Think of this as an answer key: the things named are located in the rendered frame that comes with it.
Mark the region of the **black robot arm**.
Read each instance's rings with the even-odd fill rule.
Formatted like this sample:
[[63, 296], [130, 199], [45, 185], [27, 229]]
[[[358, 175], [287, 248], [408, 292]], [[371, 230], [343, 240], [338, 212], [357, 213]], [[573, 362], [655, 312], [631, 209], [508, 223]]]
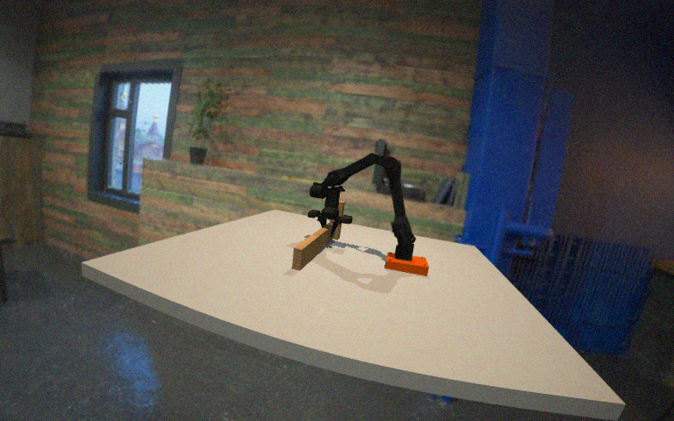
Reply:
[[[395, 238], [398, 240], [395, 257], [397, 260], [412, 261], [413, 243], [416, 238], [412, 234], [410, 222], [405, 214], [405, 204], [400, 182], [402, 166], [400, 161], [396, 158], [385, 158], [374, 153], [369, 153], [368, 156], [357, 162], [329, 172], [322, 183], [313, 182], [313, 185], [310, 188], [310, 196], [320, 199], [326, 198], [327, 201], [339, 202], [340, 192], [344, 192], [345, 189], [342, 188], [342, 186], [334, 186], [342, 185], [342, 183], [344, 183], [351, 175], [375, 164], [384, 168], [384, 172], [390, 182], [391, 197], [395, 214], [394, 222], [391, 222], [391, 233], [394, 233]], [[328, 186], [331, 188], [328, 188]], [[339, 209], [337, 205], [334, 207], [326, 207], [321, 211], [322, 218], [333, 219], [333, 217], [337, 218], [338, 216]]]

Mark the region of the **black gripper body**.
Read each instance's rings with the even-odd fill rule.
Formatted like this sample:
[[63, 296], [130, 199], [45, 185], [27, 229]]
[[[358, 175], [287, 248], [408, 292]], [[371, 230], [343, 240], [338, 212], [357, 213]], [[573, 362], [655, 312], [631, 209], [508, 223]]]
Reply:
[[[332, 201], [327, 201], [327, 200], [326, 200], [326, 202], [325, 202], [325, 208], [326, 208], [326, 207], [334, 207], [335, 205], [337, 205], [337, 207], [338, 207], [338, 206], [339, 206], [339, 202], [332, 202]], [[319, 220], [324, 220], [324, 218], [321, 217], [320, 210], [310, 210], [310, 211], [308, 212], [308, 217], [309, 217], [309, 218], [316, 218], [316, 217], [318, 217]], [[353, 218], [352, 218], [352, 216], [343, 215], [343, 216], [341, 216], [341, 217], [338, 216], [337, 218], [333, 217], [333, 219], [334, 219], [334, 222], [336, 222], [336, 223], [342, 222], [343, 224], [348, 224], [348, 225], [350, 225], [350, 224], [352, 223], [352, 219], [353, 219]]]

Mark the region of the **wooden post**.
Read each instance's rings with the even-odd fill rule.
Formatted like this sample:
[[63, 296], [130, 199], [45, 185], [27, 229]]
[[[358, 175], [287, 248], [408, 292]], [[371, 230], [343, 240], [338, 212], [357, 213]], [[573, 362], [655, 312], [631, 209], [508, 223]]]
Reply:
[[[340, 216], [340, 217], [343, 216], [344, 206], [345, 206], [345, 202], [339, 201], [338, 209], [339, 209], [339, 216]], [[331, 221], [333, 222], [334, 219], [330, 219], [330, 222], [331, 222]], [[341, 223], [341, 224], [342, 224], [342, 223]], [[341, 224], [338, 225], [337, 228], [335, 229], [334, 239], [337, 239], [337, 240], [338, 240], [338, 239], [340, 238], [340, 235], [341, 235]]]

